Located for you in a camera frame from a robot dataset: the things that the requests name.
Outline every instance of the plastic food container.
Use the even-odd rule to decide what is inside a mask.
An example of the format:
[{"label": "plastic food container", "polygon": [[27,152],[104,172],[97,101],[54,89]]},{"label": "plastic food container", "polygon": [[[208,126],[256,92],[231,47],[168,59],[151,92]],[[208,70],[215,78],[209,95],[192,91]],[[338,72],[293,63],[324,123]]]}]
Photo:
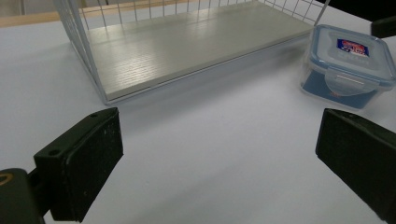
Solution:
[{"label": "plastic food container", "polygon": [[318,25],[304,57],[304,91],[362,109],[396,83],[387,44],[374,36]]}]

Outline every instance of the table surface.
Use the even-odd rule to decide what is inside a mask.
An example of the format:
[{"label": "table surface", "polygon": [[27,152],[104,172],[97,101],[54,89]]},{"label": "table surface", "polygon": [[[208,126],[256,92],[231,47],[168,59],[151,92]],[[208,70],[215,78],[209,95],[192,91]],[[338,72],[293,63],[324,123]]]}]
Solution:
[{"label": "table surface", "polygon": [[[370,29],[333,8],[320,23]],[[0,41],[0,169],[31,171],[38,150],[107,106],[60,22],[1,28]],[[323,109],[340,107],[300,90],[305,41],[115,104],[125,155],[83,223],[383,223],[315,154]],[[396,132],[395,93],[355,113]]]}]

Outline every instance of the blue container lid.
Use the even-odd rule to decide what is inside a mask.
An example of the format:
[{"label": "blue container lid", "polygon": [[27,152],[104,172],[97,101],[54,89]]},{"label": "blue container lid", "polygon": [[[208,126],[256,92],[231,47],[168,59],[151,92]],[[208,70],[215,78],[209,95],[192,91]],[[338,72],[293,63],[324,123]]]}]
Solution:
[{"label": "blue container lid", "polygon": [[396,84],[396,69],[383,40],[357,32],[318,25],[312,34],[308,59],[326,76],[334,92],[353,95]]}]

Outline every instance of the wire basket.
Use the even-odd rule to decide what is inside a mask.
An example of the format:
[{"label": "wire basket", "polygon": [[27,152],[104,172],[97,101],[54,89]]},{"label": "wire basket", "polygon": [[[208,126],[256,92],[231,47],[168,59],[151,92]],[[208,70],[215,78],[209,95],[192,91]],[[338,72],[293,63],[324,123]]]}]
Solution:
[{"label": "wire basket", "polygon": [[308,34],[314,0],[54,0],[105,104]]}]

